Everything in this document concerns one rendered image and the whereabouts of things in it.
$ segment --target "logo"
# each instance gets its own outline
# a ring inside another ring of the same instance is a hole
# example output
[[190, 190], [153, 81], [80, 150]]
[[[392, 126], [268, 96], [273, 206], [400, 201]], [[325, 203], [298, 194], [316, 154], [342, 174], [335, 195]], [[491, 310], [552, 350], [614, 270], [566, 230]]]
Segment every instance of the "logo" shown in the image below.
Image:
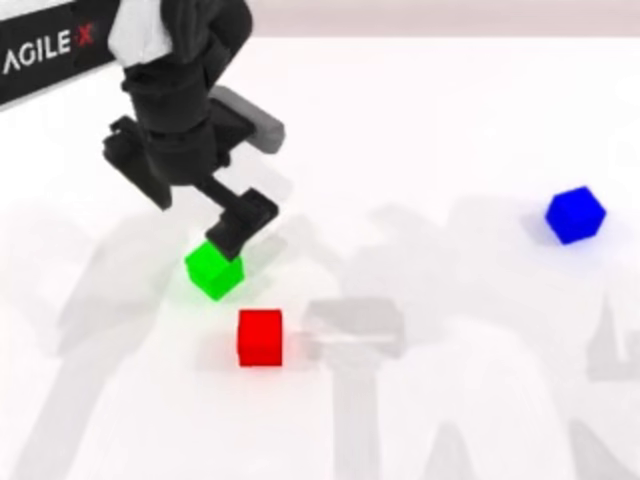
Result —
[[8, 49], [2, 75], [20, 71], [36, 63], [46, 62], [71, 53], [71, 41], [78, 47], [94, 43], [94, 24], [79, 25], [72, 35], [71, 29], [61, 30], [56, 35], [44, 35], [33, 41], [23, 43], [17, 49]]

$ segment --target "black banner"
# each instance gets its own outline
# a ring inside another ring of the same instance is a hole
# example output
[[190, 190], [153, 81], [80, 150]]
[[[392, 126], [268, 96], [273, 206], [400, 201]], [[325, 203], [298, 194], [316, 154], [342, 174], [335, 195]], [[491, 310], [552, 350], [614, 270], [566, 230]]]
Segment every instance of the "black banner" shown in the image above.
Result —
[[80, 0], [0, 21], [0, 106], [111, 62], [118, 5]]

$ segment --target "cube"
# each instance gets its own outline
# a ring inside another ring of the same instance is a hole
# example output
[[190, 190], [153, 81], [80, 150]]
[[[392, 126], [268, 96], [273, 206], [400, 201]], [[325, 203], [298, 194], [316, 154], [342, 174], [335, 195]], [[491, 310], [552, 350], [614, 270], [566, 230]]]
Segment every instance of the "cube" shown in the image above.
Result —
[[242, 259], [227, 260], [211, 243], [205, 242], [185, 263], [191, 281], [213, 300], [221, 300], [244, 280]]
[[236, 341], [240, 366], [282, 366], [282, 330], [280, 310], [240, 310]]
[[594, 237], [607, 215], [589, 188], [580, 187], [553, 197], [546, 220], [563, 245]]

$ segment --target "blue cube side face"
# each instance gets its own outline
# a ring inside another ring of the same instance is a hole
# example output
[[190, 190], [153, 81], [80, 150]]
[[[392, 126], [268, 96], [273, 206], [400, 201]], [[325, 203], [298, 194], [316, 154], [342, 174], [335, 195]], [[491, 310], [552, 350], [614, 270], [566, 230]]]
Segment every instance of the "blue cube side face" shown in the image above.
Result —
[[566, 245], [595, 236], [602, 226], [606, 210], [587, 187], [556, 195], [546, 220]]

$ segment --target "green cube top face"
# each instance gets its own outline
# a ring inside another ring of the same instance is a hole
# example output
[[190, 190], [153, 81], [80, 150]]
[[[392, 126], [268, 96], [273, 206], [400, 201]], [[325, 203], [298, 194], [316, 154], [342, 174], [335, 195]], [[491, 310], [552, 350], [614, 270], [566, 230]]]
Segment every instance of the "green cube top face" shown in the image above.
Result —
[[244, 280], [242, 259], [236, 257], [230, 262], [209, 242], [191, 252], [185, 263], [191, 281], [216, 301]]

